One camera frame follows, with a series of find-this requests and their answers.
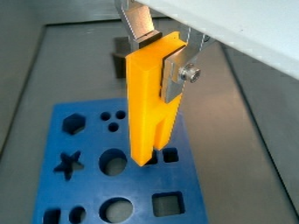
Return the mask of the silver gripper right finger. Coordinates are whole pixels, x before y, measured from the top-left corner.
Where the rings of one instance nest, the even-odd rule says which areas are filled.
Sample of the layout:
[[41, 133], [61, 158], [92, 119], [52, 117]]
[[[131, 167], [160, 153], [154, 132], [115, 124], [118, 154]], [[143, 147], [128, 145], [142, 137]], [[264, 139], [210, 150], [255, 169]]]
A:
[[163, 59], [163, 78], [160, 96], [170, 103], [183, 92], [184, 83], [194, 83], [202, 74], [195, 61], [202, 51], [215, 42], [215, 39], [187, 25], [180, 26], [180, 40], [186, 45]]

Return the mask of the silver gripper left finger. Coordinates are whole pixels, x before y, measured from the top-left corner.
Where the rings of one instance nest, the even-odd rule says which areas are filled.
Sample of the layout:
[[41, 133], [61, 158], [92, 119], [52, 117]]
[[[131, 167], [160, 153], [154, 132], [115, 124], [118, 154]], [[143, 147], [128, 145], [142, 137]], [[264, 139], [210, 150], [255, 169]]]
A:
[[128, 33], [131, 50], [136, 51], [163, 37], [155, 29], [150, 8], [135, 0], [115, 0], [116, 11]]

